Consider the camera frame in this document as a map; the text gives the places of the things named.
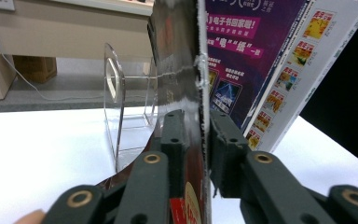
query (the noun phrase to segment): brown box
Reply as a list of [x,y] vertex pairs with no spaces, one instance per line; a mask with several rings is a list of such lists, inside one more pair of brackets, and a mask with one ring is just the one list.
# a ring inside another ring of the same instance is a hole
[[57,76],[56,58],[13,56],[17,70],[29,81],[45,83]]

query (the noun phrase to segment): desk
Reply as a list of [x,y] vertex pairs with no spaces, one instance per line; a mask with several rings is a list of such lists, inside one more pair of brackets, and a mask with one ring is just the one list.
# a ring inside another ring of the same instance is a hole
[[[121,60],[149,62],[146,27],[152,5],[133,3],[131,8],[122,2],[15,0],[15,11],[0,10],[2,53],[9,60],[11,55],[103,59],[104,43],[109,43]],[[0,100],[14,78],[0,51]]]
[[[333,185],[358,187],[358,159],[302,118],[274,154],[324,195]],[[114,173],[112,160],[102,109],[0,113],[0,223],[48,211],[67,189],[99,183]],[[239,204],[214,198],[213,223],[243,223]]]

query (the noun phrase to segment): cable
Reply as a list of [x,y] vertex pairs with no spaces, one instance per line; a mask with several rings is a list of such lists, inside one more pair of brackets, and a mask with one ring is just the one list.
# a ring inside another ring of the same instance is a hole
[[48,98],[47,96],[43,95],[39,89],[34,86],[31,82],[29,82],[23,75],[21,72],[19,72],[19,70],[16,69],[16,67],[10,62],[10,60],[4,55],[1,45],[0,45],[0,53],[2,55],[2,57],[5,59],[5,61],[8,63],[8,65],[14,69],[14,71],[16,71],[16,73],[29,85],[31,86],[34,90],[36,90],[36,92],[44,99],[47,101],[65,101],[65,100],[77,100],[77,99],[97,99],[97,98],[102,98],[103,96],[91,96],[91,97],[63,97],[63,98]]

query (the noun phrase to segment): black background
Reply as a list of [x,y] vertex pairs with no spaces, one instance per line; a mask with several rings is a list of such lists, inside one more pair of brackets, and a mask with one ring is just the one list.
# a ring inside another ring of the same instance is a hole
[[358,30],[300,116],[358,158]]

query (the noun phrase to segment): purple advertisement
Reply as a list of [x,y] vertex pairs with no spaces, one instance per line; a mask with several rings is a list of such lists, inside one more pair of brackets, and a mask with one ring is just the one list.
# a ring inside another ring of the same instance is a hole
[[305,4],[206,0],[210,107],[229,114],[242,131]]

